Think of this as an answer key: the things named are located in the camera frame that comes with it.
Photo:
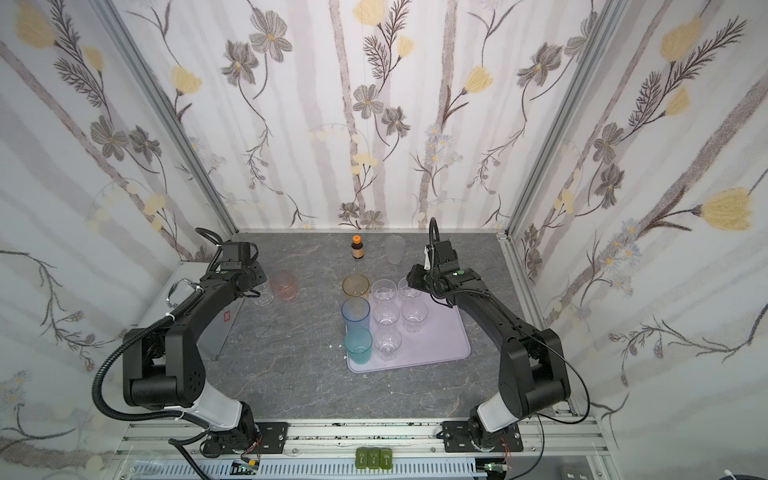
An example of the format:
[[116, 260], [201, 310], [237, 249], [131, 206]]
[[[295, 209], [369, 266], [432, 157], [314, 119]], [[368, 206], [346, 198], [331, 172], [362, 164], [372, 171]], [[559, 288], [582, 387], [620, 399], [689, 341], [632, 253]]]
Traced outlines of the frosted dimpled clear cup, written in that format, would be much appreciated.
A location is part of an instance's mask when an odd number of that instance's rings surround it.
[[389, 235], [384, 241], [385, 258], [392, 265], [399, 264], [405, 254], [406, 240], [400, 235]]
[[410, 287], [407, 278], [403, 277], [398, 282], [398, 294], [403, 301], [407, 301], [418, 298], [422, 292]]

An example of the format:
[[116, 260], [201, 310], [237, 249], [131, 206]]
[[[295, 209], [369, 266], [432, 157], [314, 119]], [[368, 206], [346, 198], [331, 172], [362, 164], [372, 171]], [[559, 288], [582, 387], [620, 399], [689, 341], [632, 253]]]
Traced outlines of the clear faceted glass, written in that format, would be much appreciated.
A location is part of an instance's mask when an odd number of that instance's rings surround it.
[[402, 334], [395, 326], [380, 327], [373, 336], [377, 355], [384, 362], [393, 361], [402, 345]]
[[373, 319], [379, 328], [394, 327], [400, 320], [400, 307], [394, 301], [377, 302], [372, 310]]
[[251, 290], [251, 300], [258, 307], [271, 304], [274, 301], [274, 293], [272, 292], [269, 283], [264, 282], [254, 287]]
[[398, 295], [398, 286], [390, 279], [378, 279], [371, 285], [370, 294], [377, 303], [393, 301]]
[[404, 301], [401, 306], [403, 325], [410, 333], [418, 333], [425, 326], [429, 315], [427, 305], [417, 298]]

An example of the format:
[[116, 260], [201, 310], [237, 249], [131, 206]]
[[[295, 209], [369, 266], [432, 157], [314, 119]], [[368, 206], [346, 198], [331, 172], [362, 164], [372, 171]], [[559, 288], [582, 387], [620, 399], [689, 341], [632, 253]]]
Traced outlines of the pink plastic cup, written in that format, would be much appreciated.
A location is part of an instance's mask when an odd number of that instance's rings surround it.
[[290, 301], [297, 295], [296, 278], [291, 272], [279, 270], [269, 275], [270, 287], [275, 296], [283, 301]]

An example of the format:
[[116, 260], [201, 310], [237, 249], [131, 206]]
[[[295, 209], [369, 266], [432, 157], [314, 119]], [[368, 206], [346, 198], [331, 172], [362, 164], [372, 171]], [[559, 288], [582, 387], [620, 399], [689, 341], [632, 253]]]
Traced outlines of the yellow plastic cup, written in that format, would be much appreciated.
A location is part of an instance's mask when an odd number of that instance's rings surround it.
[[370, 280], [360, 273], [350, 274], [342, 281], [342, 291], [347, 297], [367, 299], [370, 291]]

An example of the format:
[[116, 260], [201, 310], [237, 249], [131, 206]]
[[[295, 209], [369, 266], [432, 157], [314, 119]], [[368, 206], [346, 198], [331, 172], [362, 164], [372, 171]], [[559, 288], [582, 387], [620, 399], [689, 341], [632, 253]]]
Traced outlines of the blue plastic cup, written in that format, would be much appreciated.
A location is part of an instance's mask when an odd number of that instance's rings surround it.
[[341, 306], [345, 332], [357, 329], [370, 330], [371, 305], [364, 297], [349, 297]]

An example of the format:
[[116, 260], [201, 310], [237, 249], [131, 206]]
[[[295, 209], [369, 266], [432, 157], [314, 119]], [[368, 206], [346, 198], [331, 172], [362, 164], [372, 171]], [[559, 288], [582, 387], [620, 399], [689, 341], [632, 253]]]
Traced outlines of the teal plastic cup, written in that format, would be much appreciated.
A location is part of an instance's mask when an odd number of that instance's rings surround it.
[[352, 327], [344, 337], [344, 348], [348, 359], [357, 365], [366, 364], [372, 355], [373, 337], [364, 327]]

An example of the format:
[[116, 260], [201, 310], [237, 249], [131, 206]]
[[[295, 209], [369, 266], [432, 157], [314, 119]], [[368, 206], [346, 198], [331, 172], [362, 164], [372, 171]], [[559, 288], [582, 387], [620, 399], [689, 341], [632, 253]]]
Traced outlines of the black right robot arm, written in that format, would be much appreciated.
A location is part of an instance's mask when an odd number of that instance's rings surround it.
[[411, 268], [407, 281], [409, 287], [469, 315], [499, 352], [497, 392], [474, 407], [468, 420], [476, 448], [491, 447], [510, 426], [570, 397], [559, 336], [520, 319], [478, 273], [462, 269], [450, 241], [432, 235], [425, 261]]

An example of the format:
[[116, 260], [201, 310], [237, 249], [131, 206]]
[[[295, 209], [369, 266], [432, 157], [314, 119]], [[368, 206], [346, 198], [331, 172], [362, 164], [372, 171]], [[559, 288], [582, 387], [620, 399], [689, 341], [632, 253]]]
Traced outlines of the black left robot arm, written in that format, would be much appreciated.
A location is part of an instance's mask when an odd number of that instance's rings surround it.
[[[91, 398], [106, 417], [123, 422], [182, 420], [203, 431], [215, 450], [244, 452], [261, 438], [251, 408], [206, 378], [198, 340], [225, 307], [255, 293], [266, 276], [252, 242], [223, 241], [192, 294], [160, 320], [131, 330], [97, 370]], [[103, 383], [122, 365], [123, 399], [133, 412], [109, 405]]]

